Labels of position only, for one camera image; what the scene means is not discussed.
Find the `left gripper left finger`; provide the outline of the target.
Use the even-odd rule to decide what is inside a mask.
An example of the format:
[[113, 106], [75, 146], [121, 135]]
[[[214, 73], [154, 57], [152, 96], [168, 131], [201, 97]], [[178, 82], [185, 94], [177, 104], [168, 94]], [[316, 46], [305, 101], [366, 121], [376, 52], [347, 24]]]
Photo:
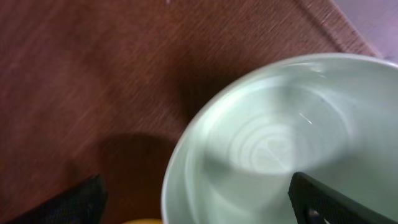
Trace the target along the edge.
[[6, 224], [97, 224], [104, 213], [108, 193], [99, 175], [89, 177]]

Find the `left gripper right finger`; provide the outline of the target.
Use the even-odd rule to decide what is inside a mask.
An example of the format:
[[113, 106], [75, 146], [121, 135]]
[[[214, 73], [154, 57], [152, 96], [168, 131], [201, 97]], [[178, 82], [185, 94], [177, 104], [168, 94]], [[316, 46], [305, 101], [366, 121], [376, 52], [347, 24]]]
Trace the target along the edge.
[[298, 224], [397, 224], [303, 172], [293, 174], [288, 195]]

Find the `yellow small bowl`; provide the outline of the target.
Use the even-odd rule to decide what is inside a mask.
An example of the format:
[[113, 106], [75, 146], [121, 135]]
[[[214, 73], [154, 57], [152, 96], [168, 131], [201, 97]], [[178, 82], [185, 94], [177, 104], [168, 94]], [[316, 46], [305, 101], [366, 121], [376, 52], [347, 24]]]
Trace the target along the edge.
[[137, 220], [130, 220], [122, 224], [163, 224], [162, 220], [155, 218], [143, 218]]

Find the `green small bowl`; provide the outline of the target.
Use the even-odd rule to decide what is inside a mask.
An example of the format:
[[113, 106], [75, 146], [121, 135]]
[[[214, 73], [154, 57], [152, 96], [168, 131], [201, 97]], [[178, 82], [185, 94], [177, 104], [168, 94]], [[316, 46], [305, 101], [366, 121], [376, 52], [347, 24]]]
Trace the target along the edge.
[[312, 54], [259, 68], [191, 120], [162, 186], [164, 223], [295, 223], [304, 172], [397, 220], [397, 65]]

